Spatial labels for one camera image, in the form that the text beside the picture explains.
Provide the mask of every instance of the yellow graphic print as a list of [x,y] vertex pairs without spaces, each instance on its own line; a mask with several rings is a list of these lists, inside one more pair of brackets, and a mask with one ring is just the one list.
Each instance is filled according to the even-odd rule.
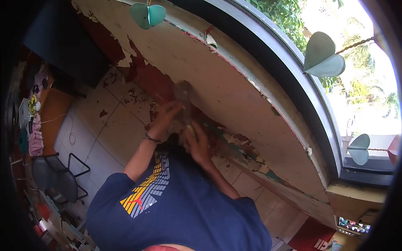
[[152,195],[162,195],[169,183],[169,159],[165,153],[154,153],[155,166],[152,174],[132,190],[133,194],[121,200],[126,212],[135,218],[152,206],[157,200]]

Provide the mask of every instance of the putty knife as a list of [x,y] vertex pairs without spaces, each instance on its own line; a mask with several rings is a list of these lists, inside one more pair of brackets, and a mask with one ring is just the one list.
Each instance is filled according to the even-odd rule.
[[190,129],[193,135],[194,129],[191,126],[191,102],[190,102],[190,91],[192,86],[189,82],[183,80],[182,82],[174,85],[173,92],[176,99],[183,103],[183,110],[181,113],[183,121],[186,123],[187,127]]

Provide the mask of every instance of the green paper heart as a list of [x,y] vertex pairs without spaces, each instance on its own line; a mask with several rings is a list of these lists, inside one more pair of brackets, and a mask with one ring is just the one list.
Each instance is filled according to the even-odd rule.
[[144,30],[154,27],[166,17],[166,9],[160,5],[135,3],[130,7],[130,15],[134,22]]
[[162,22],[166,17],[166,9],[160,5],[152,5],[149,7],[150,26],[154,27]]
[[304,72],[317,77],[334,77],[345,70],[345,60],[335,54],[335,43],[323,32],[314,33],[306,47]]
[[364,165],[369,160],[370,137],[367,134],[358,136],[349,146],[348,152],[357,165]]

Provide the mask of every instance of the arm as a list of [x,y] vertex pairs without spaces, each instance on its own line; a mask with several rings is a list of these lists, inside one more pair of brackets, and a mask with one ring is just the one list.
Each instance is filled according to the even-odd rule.
[[222,176],[209,157],[208,139],[206,134],[196,122],[193,121],[192,125],[197,134],[198,140],[188,128],[186,129],[185,134],[187,141],[191,146],[191,156],[193,157],[194,161],[201,166],[208,177],[215,183],[219,191],[234,200],[240,198],[240,195],[236,189],[234,189],[232,185]]
[[[174,116],[183,108],[181,102],[173,101],[163,105],[155,119],[154,124],[148,132],[148,135],[157,141],[160,141],[165,135],[173,121]],[[135,154],[123,169],[123,173],[133,181],[137,182],[141,175],[148,168],[152,155],[154,154],[158,143],[150,139],[143,139]]]

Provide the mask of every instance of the hand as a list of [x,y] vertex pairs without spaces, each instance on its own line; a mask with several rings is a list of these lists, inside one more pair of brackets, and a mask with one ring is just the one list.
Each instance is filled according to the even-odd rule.
[[183,109],[183,104],[179,101],[172,101],[161,106],[151,129],[148,131],[148,135],[153,139],[161,140],[166,136],[166,132],[172,124],[174,116],[181,109]]
[[195,122],[191,121],[193,129],[197,135],[197,139],[189,128],[186,128],[185,135],[188,143],[190,144],[191,156],[194,161],[197,162],[202,168],[209,166],[211,158],[208,154],[208,138],[205,132],[202,130],[201,126]]

